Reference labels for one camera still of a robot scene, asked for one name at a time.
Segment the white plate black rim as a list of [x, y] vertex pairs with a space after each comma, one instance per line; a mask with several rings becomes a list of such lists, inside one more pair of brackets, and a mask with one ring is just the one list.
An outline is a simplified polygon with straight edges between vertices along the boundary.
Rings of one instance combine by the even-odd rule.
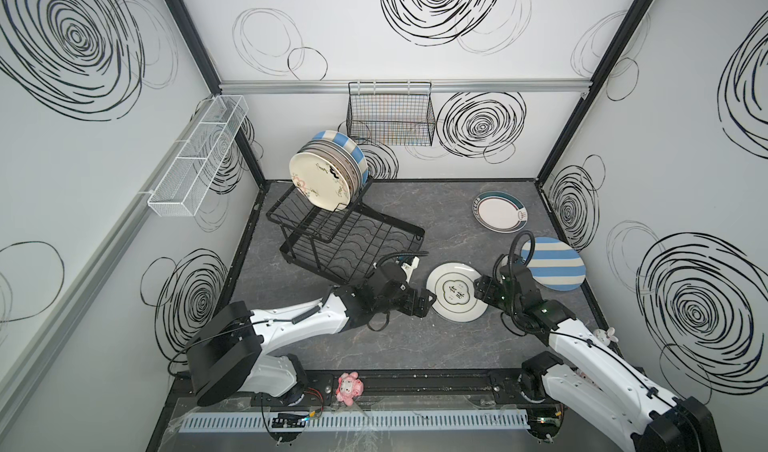
[[481, 274], [467, 264], [448, 262], [437, 266], [427, 278], [426, 288], [436, 296], [434, 311], [446, 320], [468, 323], [479, 319], [488, 305], [475, 297]]

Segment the black wire dish rack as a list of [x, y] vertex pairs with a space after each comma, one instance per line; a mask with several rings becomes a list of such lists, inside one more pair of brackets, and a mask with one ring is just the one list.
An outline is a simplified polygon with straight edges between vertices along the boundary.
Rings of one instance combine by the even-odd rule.
[[370, 188], [334, 212], [312, 205], [295, 187], [285, 192], [266, 217], [281, 229], [286, 262], [343, 285], [362, 279], [382, 256], [420, 250], [424, 229], [365, 204]]

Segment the cream floral plate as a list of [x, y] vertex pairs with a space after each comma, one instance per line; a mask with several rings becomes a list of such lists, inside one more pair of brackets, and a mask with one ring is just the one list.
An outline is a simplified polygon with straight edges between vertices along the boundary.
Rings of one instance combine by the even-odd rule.
[[350, 203], [350, 188], [341, 171], [310, 152], [295, 154], [289, 162], [294, 186], [309, 202], [326, 211], [341, 211]]

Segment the sunburst plate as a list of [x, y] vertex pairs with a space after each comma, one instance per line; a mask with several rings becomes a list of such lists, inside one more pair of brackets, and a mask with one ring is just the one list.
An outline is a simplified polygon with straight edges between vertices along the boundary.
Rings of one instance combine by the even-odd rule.
[[362, 185], [359, 170], [356, 167], [354, 159], [340, 149], [335, 144], [329, 142], [310, 142], [300, 149], [300, 152], [324, 152], [326, 155], [334, 158], [340, 167], [345, 171], [347, 183], [350, 187], [350, 196], [355, 198]]

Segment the blue striped plate front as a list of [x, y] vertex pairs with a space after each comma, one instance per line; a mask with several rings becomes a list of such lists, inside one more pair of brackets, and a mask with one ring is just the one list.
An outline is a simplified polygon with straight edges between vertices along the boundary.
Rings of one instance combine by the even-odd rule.
[[368, 182], [369, 167], [368, 167], [367, 159], [363, 151], [360, 149], [358, 144], [353, 139], [349, 138], [348, 136], [346, 136], [341, 132], [328, 130], [328, 131], [317, 133], [312, 138], [312, 141], [324, 141], [324, 142], [332, 143], [332, 144], [335, 144], [337, 147], [345, 150], [346, 153], [356, 163], [356, 166], [361, 176], [361, 185], [364, 186]]

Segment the blue striped plate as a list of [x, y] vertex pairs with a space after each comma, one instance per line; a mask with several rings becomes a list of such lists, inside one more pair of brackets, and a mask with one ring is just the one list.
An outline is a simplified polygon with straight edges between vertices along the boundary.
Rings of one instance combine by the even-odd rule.
[[348, 136], [346, 136], [341, 132], [328, 130], [328, 131], [317, 133], [312, 138], [312, 141], [324, 141], [324, 142], [332, 143], [332, 144], [335, 144], [337, 147], [345, 150], [346, 153], [356, 163], [356, 166], [361, 176], [361, 185], [364, 186], [368, 182], [369, 167], [368, 167], [367, 159], [363, 151], [360, 149], [358, 144], [353, 139], [349, 138]]
[[586, 279], [586, 266], [579, 253], [556, 238], [536, 237], [535, 250], [528, 240], [521, 249], [533, 279], [541, 286], [559, 292], [580, 288]]

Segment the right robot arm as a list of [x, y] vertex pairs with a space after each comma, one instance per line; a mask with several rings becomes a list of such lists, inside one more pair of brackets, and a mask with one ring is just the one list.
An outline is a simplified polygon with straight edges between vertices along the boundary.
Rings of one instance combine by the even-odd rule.
[[526, 267], [482, 276], [473, 291], [547, 348], [521, 367], [526, 400], [563, 404], [623, 451], [721, 450], [713, 414], [701, 401], [681, 398], [631, 366], [569, 308], [544, 299]]

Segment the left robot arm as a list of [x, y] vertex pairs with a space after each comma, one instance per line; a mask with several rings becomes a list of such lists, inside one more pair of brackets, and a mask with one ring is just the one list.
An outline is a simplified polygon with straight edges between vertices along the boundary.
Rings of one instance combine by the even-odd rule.
[[275, 350], [369, 326], [379, 314], [426, 317], [436, 296], [410, 283], [422, 256], [388, 254], [362, 280], [335, 285], [314, 301], [273, 309], [250, 310], [242, 301], [225, 306], [181, 350], [197, 405], [212, 406], [237, 393], [298, 402], [309, 385], [305, 370], [296, 355], [277, 357]]

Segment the blue striped plate right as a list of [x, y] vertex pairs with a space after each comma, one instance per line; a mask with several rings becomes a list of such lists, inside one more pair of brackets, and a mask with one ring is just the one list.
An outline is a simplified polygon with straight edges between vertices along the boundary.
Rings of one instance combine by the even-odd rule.
[[559, 292], [580, 288], [586, 279], [586, 266], [579, 253], [556, 238], [536, 237], [535, 250], [528, 240], [521, 249], [533, 279], [541, 286]]

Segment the white plate green rim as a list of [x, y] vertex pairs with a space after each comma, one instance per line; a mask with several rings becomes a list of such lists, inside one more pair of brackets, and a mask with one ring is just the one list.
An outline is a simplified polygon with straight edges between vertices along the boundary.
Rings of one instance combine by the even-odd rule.
[[502, 234], [522, 230], [528, 222], [525, 205], [516, 197], [501, 191], [480, 193], [473, 201], [472, 212], [481, 226]]

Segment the white bunny pink toy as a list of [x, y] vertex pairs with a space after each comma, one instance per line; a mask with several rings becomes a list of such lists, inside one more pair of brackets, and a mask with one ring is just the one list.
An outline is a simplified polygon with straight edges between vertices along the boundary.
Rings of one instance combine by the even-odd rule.
[[593, 335], [605, 346], [610, 346], [619, 342], [614, 327], [609, 327], [607, 329], [595, 329], [593, 331]]

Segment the white mesh wall shelf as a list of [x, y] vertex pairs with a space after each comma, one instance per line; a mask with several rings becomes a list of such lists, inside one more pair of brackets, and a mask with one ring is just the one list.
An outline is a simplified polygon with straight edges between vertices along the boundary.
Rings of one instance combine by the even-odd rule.
[[156, 215], [180, 218], [197, 214], [247, 112], [240, 95], [218, 95], [201, 103], [180, 150], [147, 201]]

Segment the aluminium wall rail back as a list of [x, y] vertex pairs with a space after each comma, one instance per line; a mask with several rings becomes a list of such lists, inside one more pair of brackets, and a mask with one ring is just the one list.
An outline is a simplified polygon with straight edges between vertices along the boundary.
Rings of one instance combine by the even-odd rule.
[[426, 80], [308, 80], [230, 81], [220, 89], [235, 95], [298, 94], [415, 94], [431, 93], [579, 93], [590, 91], [587, 79], [442, 79]]

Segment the aluminium wall rail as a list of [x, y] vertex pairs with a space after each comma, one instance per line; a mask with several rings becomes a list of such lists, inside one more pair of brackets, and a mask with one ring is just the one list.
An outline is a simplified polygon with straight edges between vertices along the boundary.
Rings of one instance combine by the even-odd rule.
[[69, 266], [64, 246], [54, 242], [2, 240], [2, 428], [8, 428], [21, 410], [32, 382], [42, 372], [48, 347], [62, 341], [66, 328], [83, 311], [119, 254], [144, 220], [155, 214], [147, 201], [180, 150], [190, 121], [85, 263]]
[[426, 80], [308, 80], [230, 81], [220, 89], [235, 95], [298, 94], [415, 94], [431, 93], [579, 93], [590, 91], [587, 79], [442, 79]]

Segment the aluminium wall rail left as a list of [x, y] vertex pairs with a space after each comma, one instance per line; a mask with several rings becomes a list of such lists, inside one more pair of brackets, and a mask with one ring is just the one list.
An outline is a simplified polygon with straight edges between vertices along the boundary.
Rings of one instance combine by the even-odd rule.
[[147, 201], [180, 150], [190, 121], [85, 263], [69, 266], [64, 246], [54, 242], [2, 240], [2, 428], [8, 428], [21, 410], [32, 382], [42, 372], [48, 347], [62, 341], [66, 328], [83, 311], [119, 254], [144, 220], [155, 214]]

